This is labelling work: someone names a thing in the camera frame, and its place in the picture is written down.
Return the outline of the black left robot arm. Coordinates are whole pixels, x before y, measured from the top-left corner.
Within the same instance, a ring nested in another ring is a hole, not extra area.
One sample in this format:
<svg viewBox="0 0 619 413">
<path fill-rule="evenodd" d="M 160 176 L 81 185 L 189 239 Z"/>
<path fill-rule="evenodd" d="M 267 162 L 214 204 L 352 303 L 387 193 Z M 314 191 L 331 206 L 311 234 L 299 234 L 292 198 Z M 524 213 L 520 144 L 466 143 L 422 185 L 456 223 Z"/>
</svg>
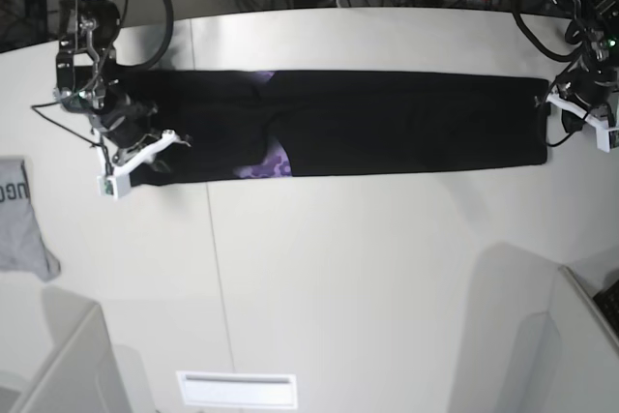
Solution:
<svg viewBox="0 0 619 413">
<path fill-rule="evenodd" d="M 559 96 L 591 112 L 609 108 L 618 84 L 618 0 L 549 0 L 570 21 L 564 41 L 573 50 L 547 48 L 522 18 L 522 0 L 512 0 L 512 15 L 525 38 L 546 58 L 566 63 L 556 78 Z"/>
</svg>

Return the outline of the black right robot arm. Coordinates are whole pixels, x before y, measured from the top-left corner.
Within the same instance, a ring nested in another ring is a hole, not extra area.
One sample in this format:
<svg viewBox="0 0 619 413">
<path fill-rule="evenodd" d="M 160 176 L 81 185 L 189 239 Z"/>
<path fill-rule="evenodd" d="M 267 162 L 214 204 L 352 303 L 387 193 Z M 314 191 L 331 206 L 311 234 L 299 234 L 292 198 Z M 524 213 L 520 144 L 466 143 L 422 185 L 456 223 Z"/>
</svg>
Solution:
<svg viewBox="0 0 619 413">
<path fill-rule="evenodd" d="M 96 146 L 111 142 L 117 148 L 113 162 L 124 164 L 157 142 L 190 143 L 186 135 L 159 130 L 151 121 L 155 103 L 130 96 L 122 84 L 129 74 L 146 72 L 167 52 L 174 31 L 171 0 L 162 0 L 162 43 L 148 60 L 120 65 L 115 42 L 125 24 L 127 9 L 113 0 L 61 0 L 59 3 L 58 52 L 56 55 L 55 101 L 66 111 L 85 116 Z"/>
</svg>

